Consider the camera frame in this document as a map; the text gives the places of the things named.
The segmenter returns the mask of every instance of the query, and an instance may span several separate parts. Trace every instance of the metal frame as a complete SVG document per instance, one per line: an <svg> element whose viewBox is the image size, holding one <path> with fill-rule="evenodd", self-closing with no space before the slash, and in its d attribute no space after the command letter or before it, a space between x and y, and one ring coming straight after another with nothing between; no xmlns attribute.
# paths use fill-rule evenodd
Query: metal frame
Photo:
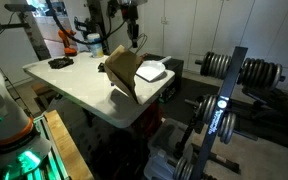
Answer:
<svg viewBox="0 0 288 180"><path fill-rule="evenodd" d="M232 56L232 62L230 64L230 67L227 70L227 75L226 75L226 78L224 79L222 87L219 90L219 93L218 93L219 96L216 101L217 103L211 116L212 121L209 123L207 131L205 133L205 137L201 146L201 150L198 155L197 162L193 168L193 172L192 172L190 180L202 179L203 170L205 168L206 161L208 160L212 146L214 144L214 140L216 138L219 125L223 121L224 112L228 104L228 101L231 97L231 94L233 92L233 89L234 89L236 80L238 78L240 68L243 64L247 49L248 48L244 48L244 47L235 47L235 50Z"/></svg>

